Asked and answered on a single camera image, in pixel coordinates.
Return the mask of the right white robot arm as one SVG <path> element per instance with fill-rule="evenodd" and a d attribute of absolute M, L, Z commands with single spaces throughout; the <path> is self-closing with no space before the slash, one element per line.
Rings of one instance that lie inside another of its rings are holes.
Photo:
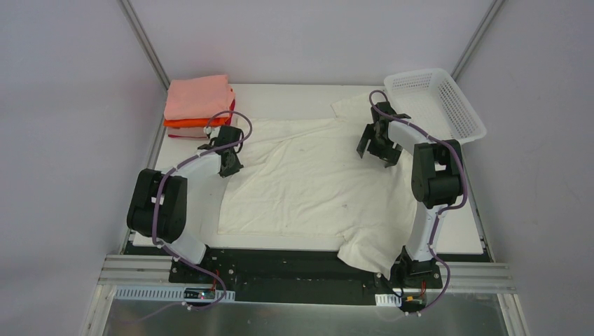
<path fill-rule="evenodd" d="M 467 199 L 462 178 L 460 144 L 442 141 L 414 125 L 410 116 L 397 113 L 388 101 L 371 106 L 373 122 L 367 124 L 357 153 L 370 153 L 394 166 L 403 152 L 413 156 L 411 190 L 417 201 L 413 229 L 390 270 L 388 283 L 396 288 L 440 288 L 436 241 L 447 211 Z"/>

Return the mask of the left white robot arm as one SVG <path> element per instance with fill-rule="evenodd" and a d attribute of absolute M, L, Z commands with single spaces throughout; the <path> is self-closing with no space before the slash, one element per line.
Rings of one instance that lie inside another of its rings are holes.
<path fill-rule="evenodd" d="M 208 143 L 165 171 L 143 169 L 126 224 L 160 248 L 195 265 L 202 262 L 230 177 L 243 167 L 238 152 L 244 132 L 233 126 L 207 128 Z"/>

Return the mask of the white t shirt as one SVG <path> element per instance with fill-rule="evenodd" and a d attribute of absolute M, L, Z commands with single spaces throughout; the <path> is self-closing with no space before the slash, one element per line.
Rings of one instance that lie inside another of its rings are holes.
<path fill-rule="evenodd" d="M 333 103 L 334 116 L 253 121 L 243 168 L 227 185 L 219 236 L 271 237 L 282 250 L 336 251 L 347 265 L 388 276 L 412 230 L 412 157 L 387 167 L 356 151 L 372 123 L 366 94 Z"/>

